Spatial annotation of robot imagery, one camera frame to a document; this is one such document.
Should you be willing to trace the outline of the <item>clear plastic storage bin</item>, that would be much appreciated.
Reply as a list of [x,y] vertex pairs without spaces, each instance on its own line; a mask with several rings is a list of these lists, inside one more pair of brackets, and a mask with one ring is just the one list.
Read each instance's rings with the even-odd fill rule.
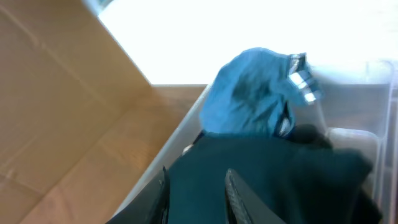
[[[312,124],[336,147],[352,147],[374,163],[364,188],[382,213],[383,223],[397,222],[397,70],[393,62],[368,62],[361,72],[317,67],[323,99],[294,109],[298,124]],[[201,136],[199,113],[204,90],[172,133],[116,213],[124,209],[162,170]]]

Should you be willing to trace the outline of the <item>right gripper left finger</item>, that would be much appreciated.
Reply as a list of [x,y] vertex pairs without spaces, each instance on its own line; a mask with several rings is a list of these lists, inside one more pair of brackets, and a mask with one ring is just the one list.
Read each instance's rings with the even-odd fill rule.
[[138,195],[106,224],[168,224],[169,171],[163,167]]

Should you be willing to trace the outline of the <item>blue garment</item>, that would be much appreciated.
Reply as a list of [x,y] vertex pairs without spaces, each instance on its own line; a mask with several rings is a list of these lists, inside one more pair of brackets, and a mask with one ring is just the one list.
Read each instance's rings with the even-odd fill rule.
[[305,53],[247,49],[218,72],[200,122],[207,133],[284,138],[296,123],[291,106],[311,105],[321,95]]

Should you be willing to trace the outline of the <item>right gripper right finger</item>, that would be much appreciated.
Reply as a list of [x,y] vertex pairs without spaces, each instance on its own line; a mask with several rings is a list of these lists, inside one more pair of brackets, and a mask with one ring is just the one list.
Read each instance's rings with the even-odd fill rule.
[[225,175],[226,222],[229,224],[285,224],[233,169]]

